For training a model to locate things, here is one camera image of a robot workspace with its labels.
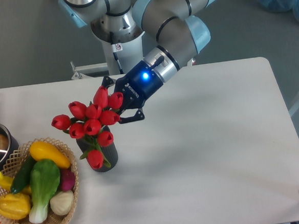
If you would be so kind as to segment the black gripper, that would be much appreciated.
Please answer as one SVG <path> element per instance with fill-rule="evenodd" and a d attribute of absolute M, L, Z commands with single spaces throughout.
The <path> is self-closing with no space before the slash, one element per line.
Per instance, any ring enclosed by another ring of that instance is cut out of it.
<path fill-rule="evenodd" d="M 119 124 L 144 120 L 145 115 L 141 107 L 162 85 L 163 81 L 145 61 L 140 61 L 127 74 L 117 80 L 110 76 L 104 76 L 101 83 L 108 94 L 123 93 L 121 111 L 138 108 L 133 116 L 121 118 L 118 121 Z"/>

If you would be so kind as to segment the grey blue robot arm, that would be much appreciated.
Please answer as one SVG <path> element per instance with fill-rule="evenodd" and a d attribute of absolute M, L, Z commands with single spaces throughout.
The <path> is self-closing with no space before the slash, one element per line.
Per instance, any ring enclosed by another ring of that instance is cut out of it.
<path fill-rule="evenodd" d="M 102 85 L 123 94 L 120 123 L 144 119 L 142 108 L 166 81 L 210 41 L 196 13 L 215 0 L 59 0 L 80 27 L 89 25 L 101 42 L 110 75 Z"/>

